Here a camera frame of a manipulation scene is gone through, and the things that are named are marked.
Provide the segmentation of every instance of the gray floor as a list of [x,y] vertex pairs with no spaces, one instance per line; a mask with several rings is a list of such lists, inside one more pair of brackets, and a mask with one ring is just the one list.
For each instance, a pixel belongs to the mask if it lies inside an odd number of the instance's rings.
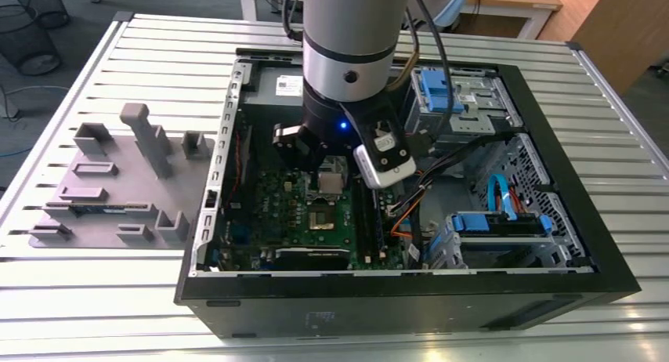
[[[0,84],[6,90],[27,85],[69,86],[118,10],[177,16],[241,18],[237,0],[102,0],[100,4],[92,4],[89,0],[62,1],[72,22],[66,27],[50,31],[62,56],[62,65],[51,74],[27,78],[15,74],[0,58]],[[0,0],[0,5],[13,3],[14,0]],[[264,2],[257,3],[257,18],[278,21],[278,16],[270,13],[270,7]],[[13,103],[21,108],[22,118],[14,124],[0,118],[0,155],[31,146],[62,95],[59,91],[35,90],[11,97]],[[664,115],[669,113],[669,76],[659,80],[648,72],[623,98],[656,144],[664,153],[669,153],[669,136],[662,133],[662,130],[669,128],[669,116]],[[0,157],[0,186],[9,184],[23,159],[25,154]]]

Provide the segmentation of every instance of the wire mesh trash can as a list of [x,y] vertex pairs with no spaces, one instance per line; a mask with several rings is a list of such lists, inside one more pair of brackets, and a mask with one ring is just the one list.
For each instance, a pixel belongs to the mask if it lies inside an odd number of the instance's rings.
[[69,14],[62,0],[17,0],[22,6],[33,8],[38,17],[39,25],[45,29],[61,27],[69,22]]
[[33,8],[0,5],[0,54],[23,75],[45,74],[59,66],[58,53]]

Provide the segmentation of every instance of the table leg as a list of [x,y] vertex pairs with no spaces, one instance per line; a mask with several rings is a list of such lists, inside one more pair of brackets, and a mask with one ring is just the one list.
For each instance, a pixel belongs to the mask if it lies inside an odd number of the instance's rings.
[[241,2],[241,20],[257,21],[256,0],[238,0]]
[[534,9],[531,11],[531,16],[527,18],[527,21],[522,26],[518,38],[536,39],[540,29],[543,29],[543,25],[546,25],[547,18],[551,16],[551,12],[552,11],[550,9]]

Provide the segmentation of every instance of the silver cylinder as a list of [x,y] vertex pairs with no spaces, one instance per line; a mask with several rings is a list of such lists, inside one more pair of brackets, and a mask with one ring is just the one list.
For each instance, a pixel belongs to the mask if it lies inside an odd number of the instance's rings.
[[407,0],[304,0],[304,79],[339,102],[387,83]]

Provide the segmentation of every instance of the motherboard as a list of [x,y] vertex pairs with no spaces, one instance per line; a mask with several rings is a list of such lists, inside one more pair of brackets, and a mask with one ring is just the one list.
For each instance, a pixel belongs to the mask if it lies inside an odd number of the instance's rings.
[[327,157],[315,173],[261,170],[248,199],[252,216],[225,221],[212,252],[221,270],[403,267],[383,212],[395,195],[351,179],[343,157]]

